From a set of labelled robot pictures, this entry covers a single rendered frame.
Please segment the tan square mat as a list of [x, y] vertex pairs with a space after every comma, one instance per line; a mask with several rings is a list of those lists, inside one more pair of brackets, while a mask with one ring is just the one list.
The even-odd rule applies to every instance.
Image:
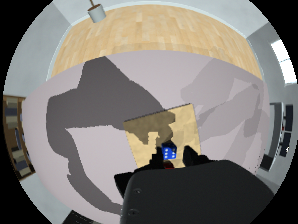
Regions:
[[185, 145], [201, 154], [198, 129], [192, 104], [123, 122], [126, 136], [137, 167], [149, 164], [156, 147], [162, 143], [177, 146], [175, 159], [164, 159], [175, 168], [185, 167], [182, 162]]

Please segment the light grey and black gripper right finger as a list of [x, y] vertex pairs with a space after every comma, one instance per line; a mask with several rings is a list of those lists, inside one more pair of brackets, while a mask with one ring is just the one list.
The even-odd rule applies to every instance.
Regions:
[[206, 155], [198, 155], [198, 153], [189, 145], [184, 146], [182, 162], [185, 165], [185, 167], [210, 163], [214, 161], [217, 160], [209, 160], [209, 158]]

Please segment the blue die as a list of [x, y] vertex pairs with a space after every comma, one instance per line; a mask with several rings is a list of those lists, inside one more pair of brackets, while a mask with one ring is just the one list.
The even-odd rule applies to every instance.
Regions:
[[177, 153], [177, 146], [174, 143], [162, 143], [161, 149], [164, 159], [175, 159]]

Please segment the red die with white pips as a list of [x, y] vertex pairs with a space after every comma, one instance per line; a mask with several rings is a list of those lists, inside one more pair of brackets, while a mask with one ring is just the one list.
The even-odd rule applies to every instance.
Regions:
[[174, 165], [173, 165], [173, 163], [164, 163], [164, 164], [163, 164], [163, 167], [164, 167], [165, 169], [175, 168]]

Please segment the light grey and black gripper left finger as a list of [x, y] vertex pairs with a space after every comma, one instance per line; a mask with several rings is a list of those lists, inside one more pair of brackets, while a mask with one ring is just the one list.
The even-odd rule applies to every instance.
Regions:
[[124, 199], [125, 190], [128, 184], [128, 181], [130, 180], [131, 176], [133, 176], [135, 173], [143, 170], [149, 170], [149, 169], [165, 169], [163, 167], [164, 162], [164, 156], [161, 147], [156, 147], [156, 154], [152, 154], [152, 159], [149, 160], [149, 164], [137, 168], [134, 170], [134, 172], [126, 172], [121, 174], [114, 175], [114, 180], [116, 187]]

